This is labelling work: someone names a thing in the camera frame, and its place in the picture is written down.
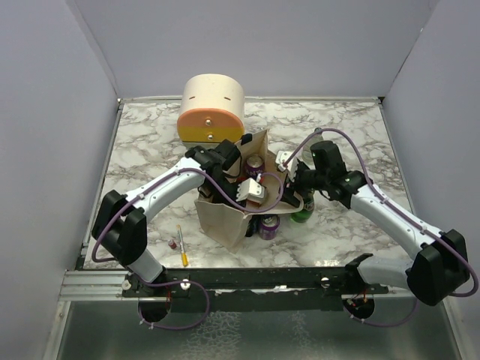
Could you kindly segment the green glass bottle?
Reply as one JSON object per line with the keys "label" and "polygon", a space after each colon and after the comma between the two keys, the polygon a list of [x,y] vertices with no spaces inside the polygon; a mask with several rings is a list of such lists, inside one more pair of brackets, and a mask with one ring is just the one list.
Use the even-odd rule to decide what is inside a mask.
{"label": "green glass bottle", "polygon": [[290,219],[296,223],[304,224],[310,218],[315,209],[314,190],[306,190],[301,193],[303,208],[290,215]]}

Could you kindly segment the cream canvas tote bag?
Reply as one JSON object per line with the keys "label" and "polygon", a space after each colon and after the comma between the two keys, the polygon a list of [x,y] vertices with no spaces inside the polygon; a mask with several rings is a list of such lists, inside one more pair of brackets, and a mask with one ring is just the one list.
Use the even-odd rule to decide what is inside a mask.
{"label": "cream canvas tote bag", "polygon": [[[276,154],[268,149],[269,131],[261,130],[256,133],[245,134],[235,146],[241,152],[241,157],[231,166],[225,169],[225,173],[233,178],[231,182],[239,182],[247,175],[246,161],[251,155],[262,157],[265,171],[276,176],[267,176],[262,181],[266,188],[266,200],[262,205],[255,205],[248,202],[248,209],[263,209],[275,203],[280,191],[280,186],[286,184],[287,174],[278,171],[275,163]],[[283,191],[282,200],[272,209],[266,212],[267,215],[289,215],[303,209],[302,197],[293,189],[287,188]],[[198,196],[195,206],[203,232],[228,251],[235,253],[241,246],[243,239],[248,232],[249,223],[254,218],[252,213],[246,213],[218,202],[213,196],[210,198]]]}

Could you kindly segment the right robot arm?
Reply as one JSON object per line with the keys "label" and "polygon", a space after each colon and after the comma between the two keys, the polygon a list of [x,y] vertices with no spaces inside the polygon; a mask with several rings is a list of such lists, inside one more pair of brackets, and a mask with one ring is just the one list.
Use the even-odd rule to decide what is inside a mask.
{"label": "right robot arm", "polygon": [[434,306],[470,279],[464,237],[432,226],[390,200],[365,173],[349,171],[340,149],[330,140],[311,147],[314,168],[290,151],[277,153],[277,168],[299,193],[318,191],[330,201],[376,224],[408,254],[386,259],[365,254],[347,265],[346,288],[362,293],[371,284],[409,290],[420,302]]}

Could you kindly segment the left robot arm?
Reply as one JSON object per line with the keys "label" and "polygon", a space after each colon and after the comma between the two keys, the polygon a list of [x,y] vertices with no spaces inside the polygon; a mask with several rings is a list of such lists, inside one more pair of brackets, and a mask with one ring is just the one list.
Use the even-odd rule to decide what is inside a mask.
{"label": "left robot arm", "polygon": [[91,253],[100,263],[96,251],[103,247],[121,266],[135,273],[146,294],[157,296],[164,291],[165,267],[147,248],[147,226],[164,208],[188,191],[207,185],[225,203],[235,203],[237,185],[226,174],[241,158],[238,147],[224,140],[215,148],[200,145],[186,151],[176,165],[147,184],[127,193],[108,192],[100,203],[91,230],[96,240]]}

